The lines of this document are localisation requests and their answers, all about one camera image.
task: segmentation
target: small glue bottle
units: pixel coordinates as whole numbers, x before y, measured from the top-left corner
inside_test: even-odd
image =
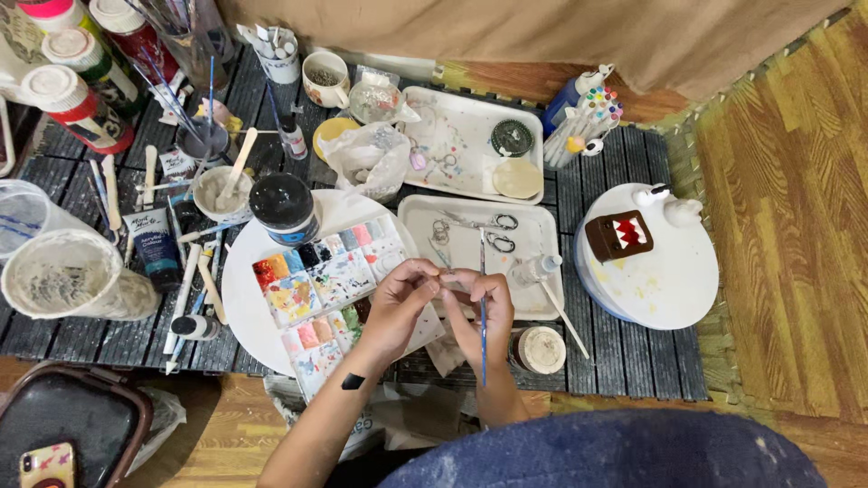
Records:
[[[185,340],[214,340],[222,325],[217,319],[203,315],[185,315],[172,320],[172,332]]]
[[[305,136],[301,133],[301,127],[295,123],[295,114],[280,118],[279,133],[283,152],[293,159],[305,159],[307,156]]]
[[[520,288],[532,287],[545,280],[563,263],[561,256],[540,254],[510,269],[510,280]]]

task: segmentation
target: white tray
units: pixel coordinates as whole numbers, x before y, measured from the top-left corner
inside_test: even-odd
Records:
[[[502,254],[486,244],[485,272],[488,274],[507,274],[516,263],[516,259],[526,260],[539,254],[558,254],[555,217],[543,207],[439,196],[407,196],[398,205],[398,219],[416,242],[419,256],[434,261],[438,266],[443,266],[443,261],[428,242],[428,238],[433,234],[434,221],[444,218],[438,210],[459,214],[471,221],[488,221],[495,214],[510,214],[518,219],[518,228],[515,230],[491,229],[512,239],[516,243],[516,250],[509,254]],[[447,247],[452,266],[478,270],[479,231],[450,225],[449,236],[450,241]],[[548,283],[557,299],[563,303],[560,269],[549,276]],[[516,320],[555,320],[558,318],[557,310],[555,310],[555,306],[552,305],[542,285],[518,288],[510,283],[510,293],[512,294],[512,304],[516,308]],[[445,316],[439,303],[435,303],[435,308],[441,317]],[[468,318],[473,317],[469,308],[465,312]]]
[[[407,104],[422,117],[421,122],[407,123],[404,133],[416,140],[419,152],[428,162],[428,166],[421,170],[413,169],[408,162],[405,183],[456,195],[522,205],[536,205],[543,199],[542,190],[528,199],[483,191],[483,162],[489,162],[493,171],[500,158],[491,146],[491,130],[500,121],[517,120],[530,129],[534,135],[534,145],[524,157],[540,172],[543,171],[543,124],[536,115],[421,87],[407,87],[404,95]],[[447,154],[454,155],[457,160],[457,170],[450,170],[452,178],[436,170],[431,172],[432,165],[436,164],[432,158],[440,159]]]
[[[395,229],[404,242],[407,255],[419,256],[407,229],[392,212],[379,203],[340,190],[313,190],[313,196],[316,204],[322,208],[320,236],[334,234],[387,214],[395,223]],[[226,308],[229,326],[241,346],[265,366],[278,373],[295,377],[289,354],[280,341],[280,330],[274,323],[271,312],[268,311],[265,299],[262,298],[252,268],[254,262],[280,251],[286,251],[286,247],[272,241],[265,228],[256,219],[249,221],[238,234],[227,256],[220,296]],[[442,334],[443,328],[440,326],[433,336],[425,335],[422,339],[433,340]]]

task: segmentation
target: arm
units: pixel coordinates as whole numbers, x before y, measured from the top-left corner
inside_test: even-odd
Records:
[[[477,376],[477,408],[482,421],[491,427],[521,422],[530,418],[516,382],[506,362],[507,347],[510,343],[512,320],[515,308],[512,306],[510,289],[502,274],[481,276],[469,269],[455,269],[452,274],[442,274],[443,283],[459,283],[470,293],[441,290],[443,303],[449,316],[452,330],[464,357],[473,373]],[[488,357],[486,358],[486,386],[482,385],[482,335],[479,301],[486,298],[486,339]],[[458,303],[470,305],[476,312],[473,323],[464,317]]]
[[[422,307],[439,291],[438,274],[429,260],[406,260],[383,279],[358,344],[280,441],[259,488],[326,482],[380,376],[404,352]],[[349,374],[364,378],[358,389],[342,386]]]

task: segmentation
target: round yellow lid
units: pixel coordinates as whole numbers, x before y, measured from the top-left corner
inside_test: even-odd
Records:
[[[334,117],[333,119],[328,119],[327,121],[321,123],[316,130],[313,131],[313,150],[317,152],[317,156],[319,159],[325,161],[325,157],[323,157],[323,150],[319,148],[319,144],[317,141],[319,137],[322,135],[323,141],[330,141],[335,137],[343,134],[345,130],[351,129],[359,129],[361,126],[356,123],[353,119],[347,119],[344,117]]]

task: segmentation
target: smartphone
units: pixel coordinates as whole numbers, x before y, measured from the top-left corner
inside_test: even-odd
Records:
[[[76,488],[75,456],[69,442],[21,455],[21,488]]]

